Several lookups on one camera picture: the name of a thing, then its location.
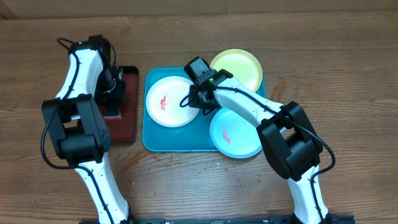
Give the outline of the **white plate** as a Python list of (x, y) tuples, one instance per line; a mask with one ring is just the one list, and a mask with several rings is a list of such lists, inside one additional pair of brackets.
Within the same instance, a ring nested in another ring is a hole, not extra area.
[(188, 124), (198, 114), (198, 108), (181, 107), (192, 81), (179, 76), (165, 77), (154, 83), (146, 96), (146, 109), (158, 124), (176, 128)]

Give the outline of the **light blue plate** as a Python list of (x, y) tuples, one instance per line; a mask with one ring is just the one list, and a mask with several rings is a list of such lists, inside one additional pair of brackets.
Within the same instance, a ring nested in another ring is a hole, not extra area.
[(256, 128), (226, 108), (211, 120), (210, 138), (217, 150), (235, 159), (252, 157), (262, 150)]

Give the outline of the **yellow plate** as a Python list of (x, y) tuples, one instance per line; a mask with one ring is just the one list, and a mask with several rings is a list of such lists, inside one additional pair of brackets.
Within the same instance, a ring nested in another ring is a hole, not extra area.
[(241, 49), (229, 49), (219, 53), (210, 67), (232, 73), (246, 88), (256, 92), (262, 83), (262, 67), (253, 54)]

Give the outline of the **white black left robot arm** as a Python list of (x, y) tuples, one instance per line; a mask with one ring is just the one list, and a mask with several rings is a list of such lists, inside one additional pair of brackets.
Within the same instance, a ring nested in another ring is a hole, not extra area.
[(50, 167), (63, 168), (45, 153), (49, 136), (58, 158), (67, 162), (64, 168), (75, 170), (84, 181), (98, 212), (97, 223), (133, 223), (109, 164), (110, 131), (99, 109), (104, 106), (117, 116), (124, 100), (126, 84), (116, 51), (102, 35), (81, 42), (59, 37), (57, 42), (67, 49), (70, 67), (56, 97), (42, 103), (41, 155)]

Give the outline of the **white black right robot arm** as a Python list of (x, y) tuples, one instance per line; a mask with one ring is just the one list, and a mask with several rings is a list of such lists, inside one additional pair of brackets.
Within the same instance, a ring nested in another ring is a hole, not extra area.
[(326, 223), (328, 210), (317, 179), (325, 143), (303, 108), (294, 101), (283, 105), (267, 100), (224, 69), (185, 72), (193, 84), (180, 105), (201, 108), (205, 114), (227, 108), (253, 125), (269, 165), (289, 183), (295, 219), (300, 223)]

